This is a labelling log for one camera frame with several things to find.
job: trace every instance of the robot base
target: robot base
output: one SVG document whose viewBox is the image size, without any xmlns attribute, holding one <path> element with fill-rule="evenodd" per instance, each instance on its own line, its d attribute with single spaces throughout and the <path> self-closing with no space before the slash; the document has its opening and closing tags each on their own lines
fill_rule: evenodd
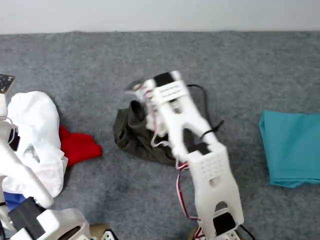
<svg viewBox="0 0 320 240">
<path fill-rule="evenodd" d="M 188 239 L 187 240 L 211 240 L 211 239 L 207 239 L 205 237 L 200 237 L 198 239 L 195 239 L 195 233 L 196 233 L 197 229 L 193 229 L 192 232 L 190 232 L 190 234 L 188 235 Z M 213 239 L 213 240 L 246 240 L 244 239 L 239 233 L 238 231 L 233 231 L 229 234 L 223 234 L 221 236 L 218 236 L 217 238 Z"/>
</svg>

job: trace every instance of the fabric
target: fabric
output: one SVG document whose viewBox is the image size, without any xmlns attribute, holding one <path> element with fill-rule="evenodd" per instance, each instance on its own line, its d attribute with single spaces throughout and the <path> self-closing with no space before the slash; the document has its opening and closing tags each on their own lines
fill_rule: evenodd
<svg viewBox="0 0 320 240">
<path fill-rule="evenodd" d="M 64 126 L 59 127 L 61 150 L 69 159 L 68 166 L 86 159 L 102 156 L 102 147 L 95 143 L 94 138 L 84 133 L 69 133 Z"/>
<path fill-rule="evenodd" d="M 9 210 L 14 209 L 16 206 L 26 200 L 22 194 L 3 192 L 3 195 L 6 206 L 9 208 Z"/>
<path fill-rule="evenodd" d="M 40 91 L 15 94 L 8 105 L 8 117 L 18 126 L 20 142 L 16 155 L 30 167 L 52 197 L 64 185 L 68 159 L 60 150 L 59 114 L 50 97 Z M 6 177 L 5 192 L 33 197 L 22 181 Z"/>
<path fill-rule="evenodd" d="M 265 110 L 259 128 L 270 184 L 295 188 L 320 183 L 320 114 Z"/>
<path fill-rule="evenodd" d="M 144 107 L 132 101 L 128 108 L 119 109 L 113 125 L 114 140 L 118 147 L 138 158 L 175 165 L 171 149 L 167 146 L 151 146 L 154 132 L 146 128 L 147 120 Z M 158 137 L 156 142 L 168 140 L 168 136 Z"/>
</svg>

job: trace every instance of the crumpled fabric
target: crumpled fabric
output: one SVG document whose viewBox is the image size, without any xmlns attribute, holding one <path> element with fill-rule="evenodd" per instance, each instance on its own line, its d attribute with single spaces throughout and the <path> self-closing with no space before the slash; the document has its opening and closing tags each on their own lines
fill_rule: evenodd
<svg viewBox="0 0 320 240">
<path fill-rule="evenodd" d="M 144 107 L 132 101 L 128 108 L 119 109 L 113 125 L 114 141 L 118 147 L 138 158 L 174 166 L 176 160 L 171 148 L 160 145 L 151 146 L 154 132 L 146 128 L 147 120 Z M 168 140 L 168 136 L 157 137 L 156 142 Z"/>
<path fill-rule="evenodd" d="M 63 189 L 68 159 L 61 151 L 59 114 L 50 97 L 40 91 L 15 94 L 8 105 L 8 117 L 18 126 L 20 142 L 16 155 L 30 167 L 52 197 Z M 3 191 L 32 196 L 23 179 L 6 177 Z"/>
</svg>

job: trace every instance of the gray carpet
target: gray carpet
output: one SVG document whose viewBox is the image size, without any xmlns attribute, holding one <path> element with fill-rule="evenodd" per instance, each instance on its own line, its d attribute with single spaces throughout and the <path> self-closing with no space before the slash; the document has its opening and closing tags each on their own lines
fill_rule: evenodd
<svg viewBox="0 0 320 240">
<path fill-rule="evenodd" d="M 176 196 L 177 172 L 121 152 L 112 126 L 140 77 L 179 70 L 210 92 L 210 113 L 229 151 L 245 226 L 258 240 L 320 238 L 320 186 L 269 185 L 258 122 L 263 109 L 320 110 L 320 33 L 62 33 L 0 36 L 0 73 L 17 76 L 12 93 L 48 93 L 61 123 L 93 134 L 103 157 L 68 170 L 54 208 L 78 208 L 90 223 L 108 222 L 122 240 L 183 240 L 195 224 Z M 203 111 L 201 93 L 192 91 Z M 193 185 L 183 175 L 186 204 Z"/>
</svg>

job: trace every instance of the teal towel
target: teal towel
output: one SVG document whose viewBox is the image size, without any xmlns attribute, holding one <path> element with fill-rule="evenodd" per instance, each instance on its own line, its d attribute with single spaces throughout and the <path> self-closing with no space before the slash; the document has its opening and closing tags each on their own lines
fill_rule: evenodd
<svg viewBox="0 0 320 240">
<path fill-rule="evenodd" d="M 259 128 L 270 184 L 295 188 L 320 183 L 320 114 L 265 110 Z"/>
</svg>

